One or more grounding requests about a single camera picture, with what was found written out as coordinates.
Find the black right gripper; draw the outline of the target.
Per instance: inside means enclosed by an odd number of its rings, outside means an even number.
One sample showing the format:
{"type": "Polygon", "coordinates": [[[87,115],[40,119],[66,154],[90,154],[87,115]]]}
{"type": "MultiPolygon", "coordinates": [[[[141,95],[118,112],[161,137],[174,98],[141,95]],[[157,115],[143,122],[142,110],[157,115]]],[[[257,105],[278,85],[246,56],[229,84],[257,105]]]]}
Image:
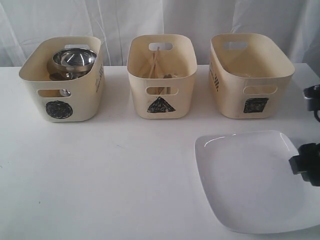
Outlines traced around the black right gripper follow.
{"type": "Polygon", "coordinates": [[[298,148],[298,155],[289,159],[294,175],[300,174],[305,182],[320,186],[320,144],[307,143],[298,148]]]}

